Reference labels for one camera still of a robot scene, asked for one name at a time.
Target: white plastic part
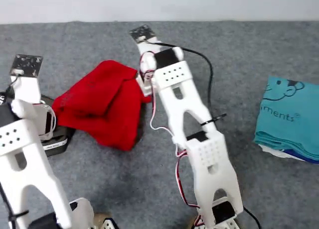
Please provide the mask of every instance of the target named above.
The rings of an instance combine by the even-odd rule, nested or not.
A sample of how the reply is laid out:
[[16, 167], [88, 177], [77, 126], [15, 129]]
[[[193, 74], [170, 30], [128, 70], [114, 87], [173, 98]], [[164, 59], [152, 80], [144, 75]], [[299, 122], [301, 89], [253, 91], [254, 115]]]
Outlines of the white plastic part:
[[[56, 126], [56, 116], [55, 112], [49, 105], [45, 104], [36, 104], [33, 105], [36, 111], [36, 119], [34, 119], [34, 123], [36, 129], [38, 131], [38, 135], [41, 140], [50, 140], [53, 137], [53, 131]], [[48, 113], [51, 115], [50, 121], [50, 131], [46, 133], [47, 126], [47, 115]]]
[[154, 81], [158, 91], [191, 79], [192, 75], [186, 61], [158, 69], [154, 73]]
[[[156, 37], [152, 37], [148, 40], [148, 42], [155, 43], [160, 41], [158, 41]], [[142, 56], [141, 62], [140, 62], [140, 69], [142, 73], [146, 72], [147, 70], [151, 70], [149, 66], [146, 64], [146, 58], [153, 55], [153, 53], [160, 52], [160, 48], [161, 48], [161, 46], [159, 45], [149, 44], [148, 42], [141, 42], [137, 44], [139, 48], [139, 52]], [[151, 81], [149, 79], [143, 80], [140, 74], [138, 74], [136, 81], [139, 84], [144, 96], [149, 96], [152, 94]]]
[[11, 109], [19, 118], [36, 119], [36, 111], [33, 105], [26, 101], [16, 99], [12, 100]]
[[[184, 113], [190, 113], [199, 123], [211, 120], [207, 107], [203, 104], [192, 79], [191, 72], [186, 61], [157, 69], [152, 78], [153, 85], [164, 105], [168, 116], [168, 125], [174, 139], [180, 148], [185, 148], [186, 136], [183, 130]], [[173, 91], [179, 87], [183, 98], [178, 99]], [[206, 132], [215, 131], [213, 122], [203, 126]]]
[[[216, 225], [212, 207], [229, 201], [238, 215], [243, 211], [236, 172], [231, 165], [224, 135], [218, 131], [208, 132], [207, 140], [199, 142], [191, 139], [186, 143], [186, 150], [194, 174], [194, 192], [198, 213], [202, 215], [208, 229]], [[214, 202], [215, 193], [222, 189], [227, 198]]]
[[[194, 229], [208, 229], [205, 225], [194, 227]], [[231, 219], [226, 222], [220, 223], [219, 225], [215, 226], [214, 229], [240, 229], [238, 224], [235, 220]]]
[[175, 52], [175, 56], [178, 58], [179, 61], [184, 60], [184, 53], [180, 47], [173, 47], [173, 51]]
[[94, 229], [94, 212], [89, 200], [79, 198], [71, 203], [77, 203], [77, 208], [72, 211], [73, 228]]
[[100, 229], [115, 229], [111, 220], [106, 219]]
[[[11, 81], [15, 81], [16, 76], [11, 76]], [[13, 83], [14, 98], [32, 104], [38, 104], [41, 100], [39, 82], [34, 77], [18, 77]]]
[[[25, 188], [34, 185], [52, 203], [63, 229], [72, 228], [72, 212], [60, 181], [54, 176], [33, 121], [21, 119], [0, 128], [0, 182], [14, 214], [28, 209]], [[20, 169], [15, 154], [23, 152], [27, 165]], [[27, 229], [30, 218], [17, 218]]]

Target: black base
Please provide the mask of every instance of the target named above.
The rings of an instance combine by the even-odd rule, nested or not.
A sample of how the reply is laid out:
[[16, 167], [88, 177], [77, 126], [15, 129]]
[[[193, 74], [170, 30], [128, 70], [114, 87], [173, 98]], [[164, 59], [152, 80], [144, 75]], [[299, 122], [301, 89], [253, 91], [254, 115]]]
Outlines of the black base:
[[[44, 101], [45, 104], [49, 106], [52, 106], [54, 101], [53, 99], [44, 95], [42, 95], [41, 100]], [[42, 142], [46, 155], [49, 157], [52, 155], [65, 152], [68, 144], [71, 141], [71, 138], [74, 132], [75, 132], [75, 129], [73, 128], [57, 125], [53, 132], [53, 138]]]

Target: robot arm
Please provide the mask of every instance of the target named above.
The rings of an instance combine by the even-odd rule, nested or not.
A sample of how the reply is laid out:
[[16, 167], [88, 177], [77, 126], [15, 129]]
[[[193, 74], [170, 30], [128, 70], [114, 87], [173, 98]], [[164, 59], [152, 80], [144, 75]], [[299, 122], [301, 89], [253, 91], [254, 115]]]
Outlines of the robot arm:
[[[141, 53], [141, 74], [137, 77], [142, 91], [152, 89], [159, 94], [173, 133], [173, 142], [185, 149], [194, 174], [194, 192], [207, 229], [233, 220], [243, 211], [239, 185], [227, 153], [224, 135], [217, 131], [207, 107], [203, 104], [192, 74], [179, 47], [160, 51], [156, 36], [144, 25], [131, 31]], [[152, 77], [141, 77], [150, 72]], [[180, 88], [177, 99], [174, 88]], [[190, 136], [183, 132], [183, 115], [189, 112], [201, 125], [202, 131]], [[214, 200], [215, 192], [223, 189], [227, 197]]]

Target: red towel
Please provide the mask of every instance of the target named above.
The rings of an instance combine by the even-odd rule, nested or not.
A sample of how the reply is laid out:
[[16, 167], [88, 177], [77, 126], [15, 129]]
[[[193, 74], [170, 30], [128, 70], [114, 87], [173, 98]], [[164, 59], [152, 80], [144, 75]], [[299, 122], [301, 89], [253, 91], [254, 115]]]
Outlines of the red towel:
[[136, 70], [103, 61], [53, 103], [58, 125], [88, 132], [101, 145], [130, 150], [145, 98]]

